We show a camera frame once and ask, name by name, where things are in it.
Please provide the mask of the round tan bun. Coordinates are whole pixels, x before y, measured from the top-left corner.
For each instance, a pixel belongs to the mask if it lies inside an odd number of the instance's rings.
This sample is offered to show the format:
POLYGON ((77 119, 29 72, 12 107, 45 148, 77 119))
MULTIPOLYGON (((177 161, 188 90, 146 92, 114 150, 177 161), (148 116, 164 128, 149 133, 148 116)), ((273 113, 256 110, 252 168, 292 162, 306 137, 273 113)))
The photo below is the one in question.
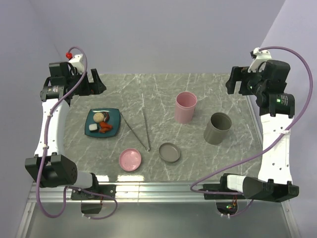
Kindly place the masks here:
POLYGON ((96 123, 100 123, 100 122, 104 121, 104 119, 105 119, 105 116, 104 116, 104 114, 101 113, 101 112, 97 112, 97 113, 95 113, 95 114, 93 115, 93 120, 94 120, 94 122, 96 122, 96 123))

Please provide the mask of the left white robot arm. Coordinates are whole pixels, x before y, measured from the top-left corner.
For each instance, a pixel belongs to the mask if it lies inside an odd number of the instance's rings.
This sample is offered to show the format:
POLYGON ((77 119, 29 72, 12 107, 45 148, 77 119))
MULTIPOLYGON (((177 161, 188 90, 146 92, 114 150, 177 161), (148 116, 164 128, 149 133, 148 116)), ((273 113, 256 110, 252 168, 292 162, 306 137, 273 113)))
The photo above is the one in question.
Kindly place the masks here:
POLYGON ((100 194, 94 173, 81 172, 65 156, 64 130, 74 95, 98 95, 106 90, 95 68, 91 69, 93 82, 74 63, 49 64, 50 76, 45 80, 40 97, 43 108, 41 135, 32 158, 25 160, 25 169, 40 188, 73 186, 83 189, 88 199, 100 194))

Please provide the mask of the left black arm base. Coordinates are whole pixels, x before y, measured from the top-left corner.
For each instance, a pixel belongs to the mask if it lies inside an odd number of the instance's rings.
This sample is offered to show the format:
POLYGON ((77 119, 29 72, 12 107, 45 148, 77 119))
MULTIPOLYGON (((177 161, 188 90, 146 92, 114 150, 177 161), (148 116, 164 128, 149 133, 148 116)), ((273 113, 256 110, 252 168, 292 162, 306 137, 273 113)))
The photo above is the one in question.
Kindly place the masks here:
POLYGON ((106 217, 113 215, 117 208, 118 203, 115 199, 116 185, 103 184, 98 185, 97 188, 82 189, 70 186, 72 189, 71 200, 81 201, 81 212, 84 216, 97 215, 101 212, 104 201, 113 201, 114 210, 106 217))

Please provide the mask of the teal square plate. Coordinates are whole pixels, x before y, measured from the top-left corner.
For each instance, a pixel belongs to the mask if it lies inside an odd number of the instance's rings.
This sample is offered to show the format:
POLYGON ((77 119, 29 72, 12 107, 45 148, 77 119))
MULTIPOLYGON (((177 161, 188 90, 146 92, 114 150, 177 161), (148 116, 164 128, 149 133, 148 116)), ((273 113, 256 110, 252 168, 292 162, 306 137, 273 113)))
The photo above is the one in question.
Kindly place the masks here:
POLYGON ((120 111, 119 109, 114 109, 114 108, 99 108, 99 109, 91 109, 87 115, 86 118, 86 122, 85 122, 85 130, 84 133, 86 136, 92 137, 92 138, 110 138, 110 137, 115 137, 120 129, 120 125, 121 125, 121 115, 120 115, 120 111), (89 132, 89 125, 92 123, 96 123, 93 120, 93 115, 97 112, 108 112, 109 113, 109 121, 107 122, 108 124, 111 124, 113 126, 113 128, 111 129, 111 131, 108 131, 106 133, 99 133, 95 132, 95 133, 91 133, 89 132))

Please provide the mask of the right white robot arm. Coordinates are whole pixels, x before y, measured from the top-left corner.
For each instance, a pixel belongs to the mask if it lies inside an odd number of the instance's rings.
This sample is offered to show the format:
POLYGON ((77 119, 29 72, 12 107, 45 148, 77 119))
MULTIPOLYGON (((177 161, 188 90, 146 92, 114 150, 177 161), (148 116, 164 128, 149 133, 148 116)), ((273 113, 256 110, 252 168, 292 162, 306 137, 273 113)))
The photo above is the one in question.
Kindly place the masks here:
POLYGON ((284 92, 289 71, 288 63, 272 59, 256 64, 255 69, 232 68, 225 84, 228 94, 233 94, 240 82, 239 94, 256 97, 263 127, 263 155, 257 178, 235 174, 221 177, 218 191, 222 197, 239 192, 247 199, 283 202, 299 195, 289 165, 289 126, 295 115, 295 98, 284 92))

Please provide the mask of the white rice cake cube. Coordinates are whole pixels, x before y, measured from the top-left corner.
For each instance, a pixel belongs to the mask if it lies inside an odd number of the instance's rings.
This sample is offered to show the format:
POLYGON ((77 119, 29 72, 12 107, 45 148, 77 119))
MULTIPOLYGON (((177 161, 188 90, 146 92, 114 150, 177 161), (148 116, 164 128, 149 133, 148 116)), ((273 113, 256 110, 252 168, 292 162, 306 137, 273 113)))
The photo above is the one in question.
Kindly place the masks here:
POLYGON ((92 123, 89 125, 89 132, 95 133, 99 131, 99 127, 97 123, 92 123))

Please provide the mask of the dark red octopus tentacle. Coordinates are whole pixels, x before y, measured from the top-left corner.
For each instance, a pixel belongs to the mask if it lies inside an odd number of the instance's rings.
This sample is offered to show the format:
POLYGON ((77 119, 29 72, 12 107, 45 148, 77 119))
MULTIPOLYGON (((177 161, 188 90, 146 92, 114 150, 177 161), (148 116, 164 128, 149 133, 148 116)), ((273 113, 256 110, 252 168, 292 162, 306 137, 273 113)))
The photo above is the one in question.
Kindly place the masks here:
POLYGON ((104 115, 103 121, 104 121, 104 122, 108 122, 108 121, 109 121, 109 118, 110 118, 109 113, 108 113, 108 112, 102 112, 102 114, 104 115))

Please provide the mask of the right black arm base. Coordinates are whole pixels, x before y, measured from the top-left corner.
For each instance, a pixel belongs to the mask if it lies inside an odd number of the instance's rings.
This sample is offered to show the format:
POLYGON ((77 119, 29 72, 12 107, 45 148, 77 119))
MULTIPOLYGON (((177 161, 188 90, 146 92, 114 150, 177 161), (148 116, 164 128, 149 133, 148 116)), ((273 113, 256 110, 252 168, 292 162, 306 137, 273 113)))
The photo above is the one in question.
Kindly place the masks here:
MULTIPOLYGON (((221 190, 220 184, 217 183, 205 183, 203 184, 203 188, 201 191, 205 192, 220 192, 221 190)), ((238 209, 238 201, 245 199, 245 197, 241 194, 236 194, 236 192, 227 190, 225 192, 233 192, 233 195, 230 194, 204 194, 205 200, 215 200, 217 211, 221 216, 227 216, 230 218, 231 216, 236 216, 239 214, 238 209)))

